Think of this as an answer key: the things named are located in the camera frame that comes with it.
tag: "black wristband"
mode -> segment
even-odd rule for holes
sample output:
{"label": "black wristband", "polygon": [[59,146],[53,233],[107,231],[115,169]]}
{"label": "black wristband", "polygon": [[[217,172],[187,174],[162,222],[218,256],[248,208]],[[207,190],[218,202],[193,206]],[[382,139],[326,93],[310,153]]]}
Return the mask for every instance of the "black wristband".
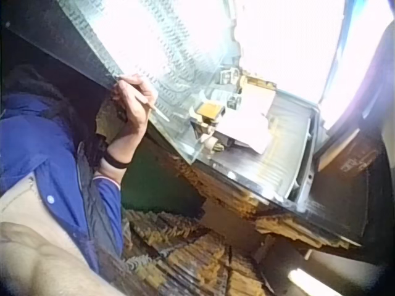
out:
{"label": "black wristband", "polygon": [[121,170],[127,168],[130,164],[130,163],[119,162],[118,160],[113,158],[113,156],[108,151],[104,153],[104,159],[114,168],[119,168]]}

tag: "stacked wooden boards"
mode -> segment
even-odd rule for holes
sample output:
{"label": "stacked wooden boards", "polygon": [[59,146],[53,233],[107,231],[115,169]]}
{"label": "stacked wooden boards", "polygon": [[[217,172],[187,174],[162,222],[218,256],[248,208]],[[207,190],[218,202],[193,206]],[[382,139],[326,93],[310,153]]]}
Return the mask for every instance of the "stacked wooden boards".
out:
{"label": "stacked wooden boards", "polygon": [[298,240],[316,249],[324,245],[349,248],[348,242],[328,233],[312,232],[303,222],[276,205],[259,202],[257,197],[245,188],[225,178],[214,178],[200,168],[188,165],[182,158],[158,148],[153,142],[146,141],[151,152],[164,167],[186,178],[203,197],[213,200],[250,222],[256,231],[262,234],[277,234],[293,241]]}
{"label": "stacked wooden boards", "polygon": [[123,253],[154,295],[266,295],[249,257],[196,220],[168,213],[124,211]]}

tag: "hand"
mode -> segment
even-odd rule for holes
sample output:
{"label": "hand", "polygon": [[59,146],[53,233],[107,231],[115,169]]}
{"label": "hand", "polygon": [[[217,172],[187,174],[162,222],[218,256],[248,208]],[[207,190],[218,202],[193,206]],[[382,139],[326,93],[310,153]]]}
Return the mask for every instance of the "hand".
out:
{"label": "hand", "polygon": [[[144,96],[146,101],[136,98],[135,89]],[[151,113],[150,106],[155,104],[157,97],[158,92],[146,79],[139,75],[122,75],[120,81],[115,85],[113,99],[124,106],[128,120],[134,127],[134,132],[144,134]]]}

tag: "small object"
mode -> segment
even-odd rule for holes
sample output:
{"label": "small object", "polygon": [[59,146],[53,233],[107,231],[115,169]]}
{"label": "small object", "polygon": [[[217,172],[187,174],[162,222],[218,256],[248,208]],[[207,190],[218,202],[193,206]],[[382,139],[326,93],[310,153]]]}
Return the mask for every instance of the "small object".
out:
{"label": "small object", "polygon": [[191,117],[190,120],[195,133],[195,138],[200,139],[203,134],[212,134],[214,132],[214,127],[200,121],[196,118]]}
{"label": "small object", "polygon": [[214,132],[216,138],[224,147],[231,147],[235,144],[235,140],[221,133]]}
{"label": "small object", "polygon": [[220,105],[226,105],[229,98],[234,95],[232,91],[224,91],[222,89],[215,88],[210,96],[210,100],[201,100],[202,102],[212,101]]}
{"label": "small object", "polygon": [[218,139],[212,136],[207,135],[209,138],[204,141],[204,147],[208,151],[213,151],[215,148],[215,145],[218,143]]}
{"label": "small object", "polygon": [[267,81],[267,80],[263,80],[263,79],[258,78],[258,77],[247,76],[247,83],[259,86],[261,88],[267,88],[267,89],[270,89],[272,91],[276,91],[277,90],[277,84],[276,83],[271,82],[271,81]]}
{"label": "small object", "polygon": [[54,199],[53,196],[49,195],[49,196],[47,196],[47,201],[48,201],[50,204],[53,204],[53,203],[55,202],[55,199]]}
{"label": "small object", "polygon": [[212,150],[215,152],[222,152],[225,150],[225,146],[218,142],[214,145],[214,148]]}
{"label": "small object", "polygon": [[237,68],[230,68],[220,72],[220,84],[237,84],[240,78],[240,71]]}
{"label": "small object", "polygon": [[239,94],[234,94],[230,96],[227,101],[227,107],[233,110],[239,109],[241,105],[241,96]]}
{"label": "small object", "polygon": [[200,105],[196,113],[202,116],[204,123],[215,126],[218,119],[225,114],[225,107],[213,102],[205,102]]}

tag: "blue sleeve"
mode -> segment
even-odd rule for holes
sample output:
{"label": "blue sleeve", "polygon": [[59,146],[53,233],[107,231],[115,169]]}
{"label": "blue sleeve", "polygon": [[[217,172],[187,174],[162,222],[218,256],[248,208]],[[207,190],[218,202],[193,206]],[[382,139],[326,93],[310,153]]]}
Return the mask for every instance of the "blue sleeve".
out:
{"label": "blue sleeve", "polygon": [[123,249],[123,234],[121,219],[121,192],[119,185],[117,185],[115,181],[109,180],[106,177],[95,177],[93,182],[103,199],[103,203],[107,210],[112,230],[114,232],[118,254],[120,255]]}

